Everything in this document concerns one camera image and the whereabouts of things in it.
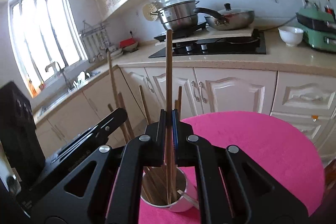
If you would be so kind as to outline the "green electric cooker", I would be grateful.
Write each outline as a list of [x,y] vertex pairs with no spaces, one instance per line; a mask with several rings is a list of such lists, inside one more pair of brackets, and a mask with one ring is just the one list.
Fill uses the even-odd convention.
[[318,9],[317,5],[307,5],[296,13],[299,28],[304,32],[303,40],[311,48],[323,52],[336,52],[335,20],[331,14]]

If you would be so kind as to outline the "cream perforated steamer plate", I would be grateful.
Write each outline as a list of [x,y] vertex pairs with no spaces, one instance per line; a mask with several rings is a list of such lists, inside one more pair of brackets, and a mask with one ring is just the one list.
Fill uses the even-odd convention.
[[142,8],[143,16],[147,21],[154,22],[158,19],[158,10],[162,7],[161,2],[147,3]]

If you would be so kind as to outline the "steel sink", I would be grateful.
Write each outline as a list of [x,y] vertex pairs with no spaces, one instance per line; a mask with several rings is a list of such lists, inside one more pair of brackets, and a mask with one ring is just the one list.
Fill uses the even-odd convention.
[[39,108],[33,111],[34,115],[41,116],[44,112],[50,109],[52,106],[59,103],[61,100],[65,99],[71,92],[75,92],[84,86],[90,79],[96,77],[100,74],[100,71],[82,71],[80,74],[70,80],[70,87],[64,87],[58,91],[50,100],[47,100]]

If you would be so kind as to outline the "chrome faucet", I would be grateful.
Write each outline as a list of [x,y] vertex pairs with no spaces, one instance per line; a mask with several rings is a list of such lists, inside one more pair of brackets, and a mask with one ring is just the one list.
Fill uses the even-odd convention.
[[45,67],[45,71],[48,72],[50,68],[54,70],[56,75],[61,75],[63,77],[66,87],[68,88],[68,90],[71,90],[73,86],[60,64],[57,61],[52,61],[49,65]]

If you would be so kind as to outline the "white bowl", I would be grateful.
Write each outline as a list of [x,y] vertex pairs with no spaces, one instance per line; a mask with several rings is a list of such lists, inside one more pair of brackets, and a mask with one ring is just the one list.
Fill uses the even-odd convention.
[[289,47],[298,46],[303,40],[304,30],[292,26],[278,28],[280,38]]

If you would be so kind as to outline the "stacked white dishes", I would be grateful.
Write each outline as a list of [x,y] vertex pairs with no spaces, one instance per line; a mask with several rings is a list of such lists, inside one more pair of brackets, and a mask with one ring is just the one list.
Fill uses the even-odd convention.
[[111,59],[119,58],[120,56],[123,55],[123,49],[115,47],[114,45],[110,46],[108,48],[108,51],[110,53],[110,58]]

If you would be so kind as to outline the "black gas cooktop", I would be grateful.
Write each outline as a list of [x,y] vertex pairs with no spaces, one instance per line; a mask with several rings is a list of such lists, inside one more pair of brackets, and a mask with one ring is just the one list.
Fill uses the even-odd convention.
[[248,37],[173,43],[173,57],[200,55],[266,55],[264,32],[254,29]]

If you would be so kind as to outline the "steel wok with lid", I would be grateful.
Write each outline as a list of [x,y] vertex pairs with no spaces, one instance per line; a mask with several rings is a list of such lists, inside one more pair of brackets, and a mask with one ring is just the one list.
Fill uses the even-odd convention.
[[231,31],[247,28],[255,19],[255,11],[251,9],[234,9],[230,3],[224,4],[224,10],[215,11],[208,8],[196,7],[196,14],[205,14],[206,23],[218,31]]

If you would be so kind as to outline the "hanging utensil rack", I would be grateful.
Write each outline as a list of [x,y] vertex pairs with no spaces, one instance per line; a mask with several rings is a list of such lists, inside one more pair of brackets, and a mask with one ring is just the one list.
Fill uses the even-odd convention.
[[91,25],[86,20],[83,20],[83,28],[79,35],[90,64],[106,59],[109,38],[105,23]]

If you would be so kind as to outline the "steel stock pot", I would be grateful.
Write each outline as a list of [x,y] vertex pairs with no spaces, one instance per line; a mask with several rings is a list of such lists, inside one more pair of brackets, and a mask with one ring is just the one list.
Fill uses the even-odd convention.
[[165,30],[177,31],[198,25],[198,15],[194,12],[199,1],[183,1],[162,7],[158,17]]

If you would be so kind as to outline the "pink cup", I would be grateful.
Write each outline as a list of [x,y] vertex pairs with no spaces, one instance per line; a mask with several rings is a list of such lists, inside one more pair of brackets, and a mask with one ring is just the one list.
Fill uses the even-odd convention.
[[177,168],[175,181],[168,185],[166,167],[143,169],[141,200],[156,209],[181,213],[194,207],[199,209],[196,187],[187,178],[186,173]]

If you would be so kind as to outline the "wooden board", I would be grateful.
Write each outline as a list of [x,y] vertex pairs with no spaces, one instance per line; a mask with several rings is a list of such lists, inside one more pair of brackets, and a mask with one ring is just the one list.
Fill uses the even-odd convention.
[[205,30],[198,30],[187,38],[173,39],[173,43],[189,42],[195,40],[204,39],[216,39],[216,38],[237,38],[237,37],[251,37],[254,27],[249,26],[247,28],[230,30],[230,31],[218,31],[213,28],[206,28]]

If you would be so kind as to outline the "red box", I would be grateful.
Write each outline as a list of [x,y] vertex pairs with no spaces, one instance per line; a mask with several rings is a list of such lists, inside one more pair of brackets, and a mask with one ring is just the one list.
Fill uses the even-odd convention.
[[125,48],[125,47],[128,47],[128,46],[131,46],[134,43],[136,43],[136,40],[134,38],[129,38],[129,39],[126,39],[126,40],[122,40],[120,42],[120,47]]

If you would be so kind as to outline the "pink round tablecloth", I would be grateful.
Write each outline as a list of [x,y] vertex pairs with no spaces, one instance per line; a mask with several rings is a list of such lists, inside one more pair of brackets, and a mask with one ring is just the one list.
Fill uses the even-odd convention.
[[305,205],[309,223],[325,191],[322,160],[311,140],[279,118],[247,111],[202,114],[182,121],[212,145],[235,145]]

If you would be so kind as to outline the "window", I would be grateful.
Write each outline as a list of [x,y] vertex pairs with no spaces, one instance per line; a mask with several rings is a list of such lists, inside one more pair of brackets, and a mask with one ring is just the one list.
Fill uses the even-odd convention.
[[9,27],[14,56],[31,97],[88,59],[68,0],[12,0]]

